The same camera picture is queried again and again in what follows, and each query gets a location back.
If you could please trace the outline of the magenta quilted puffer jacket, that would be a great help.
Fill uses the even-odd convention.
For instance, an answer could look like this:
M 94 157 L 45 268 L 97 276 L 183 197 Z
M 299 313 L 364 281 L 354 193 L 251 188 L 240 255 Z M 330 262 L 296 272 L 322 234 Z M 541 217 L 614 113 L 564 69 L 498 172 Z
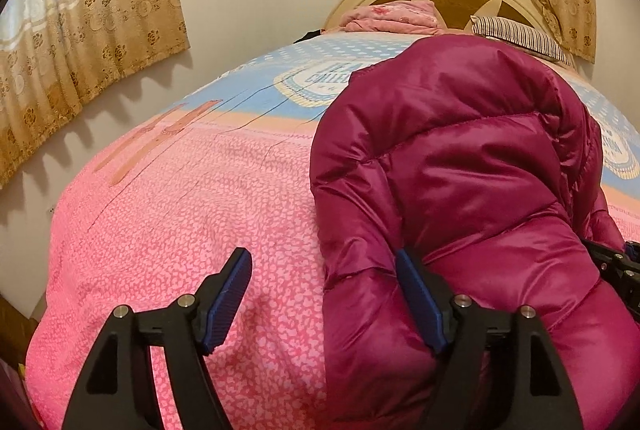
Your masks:
M 363 68 L 310 153 L 328 429 L 410 429 L 436 358 L 395 276 L 399 250 L 485 308 L 533 307 L 588 429 L 639 403 L 639 327 L 587 250 L 624 248 L 598 123 L 549 66 L 501 42 L 424 38 Z

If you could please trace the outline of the pink and blue bedspread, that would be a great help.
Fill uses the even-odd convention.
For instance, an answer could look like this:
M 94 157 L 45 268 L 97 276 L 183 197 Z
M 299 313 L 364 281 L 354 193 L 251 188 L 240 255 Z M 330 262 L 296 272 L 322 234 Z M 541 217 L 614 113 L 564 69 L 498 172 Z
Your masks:
M 52 219 L 47 309 L 26 358 L 43 423 L 63 427 L 82 366 L 113 309 L 163 309 L 235 248 L 253 271 L 230 332 L 205 364 L 237 429 L 327 429 L 326 266 L 310 153 L 352 74 L 418 40 L 333 33 L 256 58 L 99 154 Z M 623 236 L 639 209 L 639 135 L 576 73 L 560 75 L 598 123 L 601 189 Z

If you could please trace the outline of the striped pillow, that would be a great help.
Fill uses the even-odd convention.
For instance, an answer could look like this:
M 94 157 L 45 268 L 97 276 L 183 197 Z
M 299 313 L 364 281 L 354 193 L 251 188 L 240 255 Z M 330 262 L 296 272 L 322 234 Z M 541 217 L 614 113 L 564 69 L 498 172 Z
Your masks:
M 532 26 L 501 16 L 471 16 L 471 30 L 474 35 L 498 39 L 518 48 L 541 56 L 544 60 L 559 62 L 570 68 L 575 61 L 549 34 Z

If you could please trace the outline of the folded pink blanket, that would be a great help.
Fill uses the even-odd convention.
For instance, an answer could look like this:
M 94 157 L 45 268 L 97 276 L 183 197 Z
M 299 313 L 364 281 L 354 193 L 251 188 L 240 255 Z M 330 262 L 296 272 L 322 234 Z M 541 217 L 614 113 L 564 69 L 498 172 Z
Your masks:
M 430 0 L 395 0 L 361 6 L 342 15 L 338 28 L 347 33 L 382 32 L 438 35 L 447 31 Z

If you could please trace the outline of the beige curtain left window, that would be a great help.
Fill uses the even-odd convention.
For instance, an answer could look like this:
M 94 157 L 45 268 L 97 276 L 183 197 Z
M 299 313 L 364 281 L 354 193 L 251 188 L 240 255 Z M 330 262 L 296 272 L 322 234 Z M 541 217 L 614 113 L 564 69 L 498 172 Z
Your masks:
M 112 83 L 189 47 L 180 0 L 9 0 L 1 181 Z

